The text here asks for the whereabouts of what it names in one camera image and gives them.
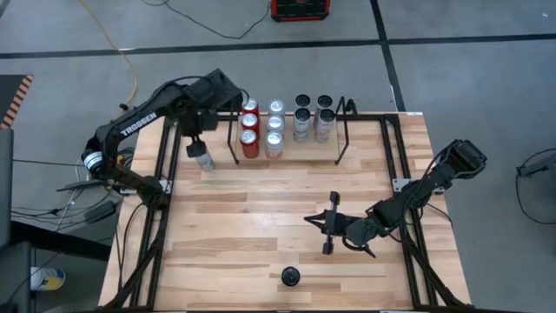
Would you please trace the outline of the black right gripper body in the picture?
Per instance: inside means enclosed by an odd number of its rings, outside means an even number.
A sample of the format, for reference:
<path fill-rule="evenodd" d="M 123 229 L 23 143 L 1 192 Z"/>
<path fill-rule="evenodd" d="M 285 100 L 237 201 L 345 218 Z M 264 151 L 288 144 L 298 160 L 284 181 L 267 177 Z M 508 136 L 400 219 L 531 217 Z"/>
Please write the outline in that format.
<path fill-rule="evenodd" d="M 327 212 L 326 222 L 328 233 L 324 234 L 326 237 L 323 244 L 322 252 L 325 255 L 331 255 L 334 252 L 334 236 L 345 236 L 347 234 L 347 227 L 351 224 L 355 217 L 349 217 L 337 212 L 338 205 L 340 204 L 340 194 L 336 191 L 330 192 L 330 209 Z"/>

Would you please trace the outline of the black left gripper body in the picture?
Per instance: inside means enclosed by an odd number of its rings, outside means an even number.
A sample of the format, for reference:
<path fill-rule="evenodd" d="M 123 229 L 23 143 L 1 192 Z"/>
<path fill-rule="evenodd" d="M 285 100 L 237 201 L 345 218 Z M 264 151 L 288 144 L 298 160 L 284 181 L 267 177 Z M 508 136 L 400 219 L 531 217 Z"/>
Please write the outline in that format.
<path fill-rule="evenodd" d="M 177 121 L 184 137 L 196 137 L 203 131 L 216 130 L 218 114 L 215 109 L 191 109 L 181 113 Z"/>

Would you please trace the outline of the white blue Celsius slim can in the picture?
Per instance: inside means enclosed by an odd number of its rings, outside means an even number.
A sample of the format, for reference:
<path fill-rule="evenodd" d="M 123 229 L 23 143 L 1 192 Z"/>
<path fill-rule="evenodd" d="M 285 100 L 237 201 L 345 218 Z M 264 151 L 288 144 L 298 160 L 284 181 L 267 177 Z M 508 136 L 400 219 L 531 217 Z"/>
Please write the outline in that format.
<path fill-rule="evenodd" d="M 215 161 L 209 153 L 209 149 L 206 145 L 206 154 L 204 156 L 198 156 L 197 141 L 195 142 L 195 156 L 194 159 L 203 171 L 212 171 L 215 169 Z"/>

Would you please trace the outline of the dark red beverage can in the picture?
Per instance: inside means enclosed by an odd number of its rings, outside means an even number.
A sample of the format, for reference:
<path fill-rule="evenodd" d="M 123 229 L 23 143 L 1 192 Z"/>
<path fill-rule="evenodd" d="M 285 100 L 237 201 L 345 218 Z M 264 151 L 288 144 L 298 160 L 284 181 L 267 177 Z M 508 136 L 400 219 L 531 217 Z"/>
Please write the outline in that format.
<path fill-rule="evenodd" d="M 259 142 L 253 130 L 244 130 L 240 136 L 243 155 L 248 159 L 257 158 L 260 154 Z"/>

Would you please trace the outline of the white red Celsius slim can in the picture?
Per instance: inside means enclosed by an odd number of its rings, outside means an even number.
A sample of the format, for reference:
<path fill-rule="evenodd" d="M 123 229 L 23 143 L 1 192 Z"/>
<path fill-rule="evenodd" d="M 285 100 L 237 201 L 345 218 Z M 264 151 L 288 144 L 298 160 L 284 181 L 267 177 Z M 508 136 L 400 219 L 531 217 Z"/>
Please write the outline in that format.
<path fill-rule="evenodd" d="M 301 280 L 301 273 L 300 271 L 293 267 L 288 266 L 283 269 L 281 273 L 281 282 L 287 287 L 294 287 L 296 286 Z"/>

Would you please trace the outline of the black perforated wedge stand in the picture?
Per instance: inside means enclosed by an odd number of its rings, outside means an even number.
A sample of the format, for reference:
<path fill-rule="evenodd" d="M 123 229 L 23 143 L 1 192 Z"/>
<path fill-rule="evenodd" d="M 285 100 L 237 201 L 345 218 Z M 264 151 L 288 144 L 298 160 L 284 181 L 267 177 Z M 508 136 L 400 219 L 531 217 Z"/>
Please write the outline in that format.
<path fill-rule="evenodd" d="M 208 80 L 210 98 L 208 107 L 217 112 L 237 112 L 242 108 L 243 95 L 222 70 L 216 69 L 205 76 Z"/>

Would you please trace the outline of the black power brick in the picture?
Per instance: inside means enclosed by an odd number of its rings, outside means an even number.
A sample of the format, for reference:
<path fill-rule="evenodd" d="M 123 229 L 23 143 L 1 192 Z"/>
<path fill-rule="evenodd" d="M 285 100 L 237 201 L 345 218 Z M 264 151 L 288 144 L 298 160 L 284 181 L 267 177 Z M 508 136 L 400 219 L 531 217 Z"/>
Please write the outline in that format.
<path fill-rule="evenodd" d="M 86 224 L 92 224 L 103 220 L 106 217 L 112 216 L 116 212 L 116 203 L 108 201 L 102 203 L 92 209 L 91 211 L 84 213 L 84 222 Z"/>

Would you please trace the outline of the black flat power adapter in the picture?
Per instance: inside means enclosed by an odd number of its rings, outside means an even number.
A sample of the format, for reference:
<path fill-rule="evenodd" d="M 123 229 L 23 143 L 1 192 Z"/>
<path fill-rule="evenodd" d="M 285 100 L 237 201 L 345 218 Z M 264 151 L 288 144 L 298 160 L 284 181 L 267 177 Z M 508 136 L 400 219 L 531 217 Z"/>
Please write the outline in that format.
<path fill-rule="evenodd" d="M 69 191 L 69 190 L 83 190 L 87 188 L 92 188 L 96 186 L 105 186 L 105 185 L 106 183 L 104 181 L 92 179 L 89 181 L 70 183 L 60 189 L 57 189 L 56 192 Z"/>

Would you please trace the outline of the red black equipment case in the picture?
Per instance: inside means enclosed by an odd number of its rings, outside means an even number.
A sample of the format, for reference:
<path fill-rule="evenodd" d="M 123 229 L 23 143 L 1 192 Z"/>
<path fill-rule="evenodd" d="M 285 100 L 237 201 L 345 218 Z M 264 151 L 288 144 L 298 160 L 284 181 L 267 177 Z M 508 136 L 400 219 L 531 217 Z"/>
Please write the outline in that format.
<path fill-rule="evenodd" d="M 271 0 L 271 17 L 276 22 L 323 20 L 331 0 Z"/>

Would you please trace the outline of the hazard striped black mat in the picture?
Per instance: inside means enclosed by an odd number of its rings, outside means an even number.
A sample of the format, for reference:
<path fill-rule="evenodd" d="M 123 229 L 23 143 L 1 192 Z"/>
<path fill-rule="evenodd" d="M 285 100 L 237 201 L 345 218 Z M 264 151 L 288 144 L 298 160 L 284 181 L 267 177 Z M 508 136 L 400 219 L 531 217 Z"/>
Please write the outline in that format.
<path fill-rule="evenodd" d="M 12 127 L 33 80 L 32 74 L 0 75 L 0 130 Z"/>

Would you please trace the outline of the grey cabinet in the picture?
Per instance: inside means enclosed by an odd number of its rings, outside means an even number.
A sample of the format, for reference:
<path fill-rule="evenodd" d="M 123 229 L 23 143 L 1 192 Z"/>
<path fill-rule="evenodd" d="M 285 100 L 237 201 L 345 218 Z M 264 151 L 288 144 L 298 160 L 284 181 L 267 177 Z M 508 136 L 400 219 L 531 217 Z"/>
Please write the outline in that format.
<path fill-rule="evenodd" d="M 27 242 L 0 250 L 0 313 L 30 313 L 30 252 Z"/>
<path fill-rule="evenodd" d="M 10 241 L 13 140 L 12 129 L 0 129 L 0 250 Z"/>

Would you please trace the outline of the white yellow canister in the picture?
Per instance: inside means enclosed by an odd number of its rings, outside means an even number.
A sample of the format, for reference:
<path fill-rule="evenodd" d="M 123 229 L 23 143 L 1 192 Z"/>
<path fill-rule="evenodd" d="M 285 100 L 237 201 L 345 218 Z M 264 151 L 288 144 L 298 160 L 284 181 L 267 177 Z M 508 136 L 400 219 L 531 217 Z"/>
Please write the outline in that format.
<path fill-rule="evenodd" d="M 30 289 L 33 291 L 59 290 L 65 283 L 66 273 L 55 268 L 30 268 Z"/>

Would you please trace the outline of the grey stand leg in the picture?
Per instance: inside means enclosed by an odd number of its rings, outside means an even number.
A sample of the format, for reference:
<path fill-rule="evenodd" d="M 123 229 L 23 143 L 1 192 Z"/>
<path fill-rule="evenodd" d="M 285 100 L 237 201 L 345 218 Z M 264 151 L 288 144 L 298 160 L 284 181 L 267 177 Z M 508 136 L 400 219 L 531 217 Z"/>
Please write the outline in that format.
<path fill-rule="evenodd" d="M 533 153 L 516 170 L 520 177 L 530 177 L 545 171 L 551 171 L 556 176 L 556 148 Z"/>

